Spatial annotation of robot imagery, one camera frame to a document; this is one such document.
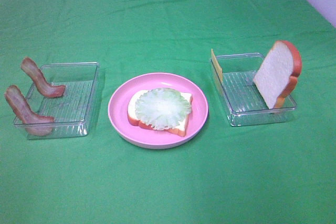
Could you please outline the yellow cheese slice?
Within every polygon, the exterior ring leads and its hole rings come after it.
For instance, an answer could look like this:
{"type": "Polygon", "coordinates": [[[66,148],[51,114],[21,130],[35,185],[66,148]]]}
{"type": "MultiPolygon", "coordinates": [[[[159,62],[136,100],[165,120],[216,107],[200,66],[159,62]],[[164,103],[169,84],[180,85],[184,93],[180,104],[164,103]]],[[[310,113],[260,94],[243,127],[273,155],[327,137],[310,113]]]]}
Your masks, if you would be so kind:
{"type": "Polygon", "coordinates": [[[223,70],[217,60],[217,57],[215,56],[214,50],[211,49],[211,60],[214,66],[214,69],[216,71],[216,74],[218,75],[218,79],[220,83],[223,83],[223,70]]]}

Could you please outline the clear right plastic tray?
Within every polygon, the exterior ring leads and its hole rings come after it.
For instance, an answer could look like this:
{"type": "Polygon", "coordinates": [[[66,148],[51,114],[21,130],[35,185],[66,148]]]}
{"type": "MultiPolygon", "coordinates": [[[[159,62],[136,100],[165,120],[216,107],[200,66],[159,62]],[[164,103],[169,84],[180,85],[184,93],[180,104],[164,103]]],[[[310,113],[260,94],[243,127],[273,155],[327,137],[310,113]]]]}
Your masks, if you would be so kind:
{"type": "Polygon", "coordinates": [[[260,95],[253,78],[264,60],[261,53],[221,55],[217,60],[223,70],[223,83],[220,83],[210,58],[213,79],[231,126],[250,126],[290,122],[297,104],[291,96],[285,99],[284,106],[269,109],[260,95]]]}

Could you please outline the clear plastic tray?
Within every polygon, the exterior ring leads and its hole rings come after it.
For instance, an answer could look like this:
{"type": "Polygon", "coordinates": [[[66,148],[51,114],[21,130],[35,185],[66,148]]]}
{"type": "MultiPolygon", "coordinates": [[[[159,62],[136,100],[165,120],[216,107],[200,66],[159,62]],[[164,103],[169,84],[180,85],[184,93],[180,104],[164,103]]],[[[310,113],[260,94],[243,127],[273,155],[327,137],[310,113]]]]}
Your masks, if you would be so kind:
{"type": "Polygon", "coordinates": [[[96,114],[99,93],[99,64],[97,62],[54,63],[40,70],[52,85],[65,85],[63,96],[47,98],[32,84],[26,100],[32,111],[52,116],[53,123],[24,124],[15,117],[13,125],[29,140],[81,137],[89,133],[96,114]]]}
{"type": "Polygon", "coordinates": [[[217,60],[223,70],[223,83],[220,83],[210,58],[213,79],[231,126],[250,126],[290,122],[297,104],[291,96],[285,99],[284,106],[269,109],[260,95],[253,78],[264,60],[261,53],[221,55],[217,60]]]}

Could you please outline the pink round plate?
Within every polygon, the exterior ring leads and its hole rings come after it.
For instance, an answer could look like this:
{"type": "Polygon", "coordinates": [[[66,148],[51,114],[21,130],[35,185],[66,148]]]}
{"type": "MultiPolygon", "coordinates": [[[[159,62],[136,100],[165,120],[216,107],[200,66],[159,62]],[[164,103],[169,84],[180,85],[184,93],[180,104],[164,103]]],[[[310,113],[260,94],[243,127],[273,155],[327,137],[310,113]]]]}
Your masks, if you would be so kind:
{"type": "Polygon", "coordinates": [[[149,149],[166,149],[188,142],[203,128],[208,117],[208,102],[203,91],[183,76],[164,72],[147,73],[126,81],[115,90],[108,104],[108,117],[117,133],[129,143],[149,149]],[[139,90],[158,87],[192,94],[192,113],[184,137],[167,131],[142,129],[129,123],[127,107],[131,97],[139,90]]]}

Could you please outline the green tablecloth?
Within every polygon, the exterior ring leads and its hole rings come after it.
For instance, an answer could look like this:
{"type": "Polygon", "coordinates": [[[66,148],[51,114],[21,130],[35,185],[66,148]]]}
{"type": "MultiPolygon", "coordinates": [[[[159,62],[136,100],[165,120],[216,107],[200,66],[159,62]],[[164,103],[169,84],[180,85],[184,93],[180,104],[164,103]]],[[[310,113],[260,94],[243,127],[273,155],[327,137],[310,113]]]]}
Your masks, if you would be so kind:
{"type": "Polygon", "coordinates": [[[305,0],[1,0],[1,91],[28,91],[26,56],[98,62],[97,123],[30,141],[1,99],[1,223],[335,223],[335,29],[305,0]],[[230,126],[210,51],[278,39],[302,56],[294,119],[230,126]],[[203,130],[170,150],[136,147],[108,119],[114,90],[156,71],[209,104],[203,130]]]}

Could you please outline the bacon strip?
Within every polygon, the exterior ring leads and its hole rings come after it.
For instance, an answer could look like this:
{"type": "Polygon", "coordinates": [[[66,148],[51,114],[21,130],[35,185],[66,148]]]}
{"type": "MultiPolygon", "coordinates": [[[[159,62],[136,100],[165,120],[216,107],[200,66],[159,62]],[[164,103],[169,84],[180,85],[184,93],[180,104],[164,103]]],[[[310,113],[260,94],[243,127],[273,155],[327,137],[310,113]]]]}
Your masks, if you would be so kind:
{"type": "MultiPolygon", "coordinates": [[[[16,85],[9,86],[4,93],[4,97],[15,115],[24,124],[54,123],[54,117],[39,115],[33,112],[20,89],[16,85]]],[[[28,133],[35,136],[46,136],[53,130],[54,128],[52,126],[31,126],[26,128],[28,133]]]]}
{"type": "Polygon", "coordinates": [[[22,71],[32,79],[40,94],[47,98],[58,98],[63,96],[66,86],[54,86],[47,82],[44,74],[32,59],[29,57],[24,58],[20,67],[22,71]]]}

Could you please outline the clear left plastic tray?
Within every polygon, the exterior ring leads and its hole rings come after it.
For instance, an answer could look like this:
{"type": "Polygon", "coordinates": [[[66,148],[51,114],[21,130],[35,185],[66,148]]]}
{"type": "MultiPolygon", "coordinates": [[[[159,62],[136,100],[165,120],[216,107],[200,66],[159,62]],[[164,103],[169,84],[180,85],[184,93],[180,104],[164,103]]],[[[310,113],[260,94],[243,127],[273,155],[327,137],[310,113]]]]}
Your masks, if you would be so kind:
{"type": "Polygon", "coordinates": [[[81,137],[89,133],[96,114],[99,93],[99,64],[97,62],[54,63],[40,70],[52,85],[65,85],[63,96],[47,98],[32,84],[26,100],[32,111],[52,116],[53,123],[24,124],[15,117],[13,125],[29,140],[81,137]]]}

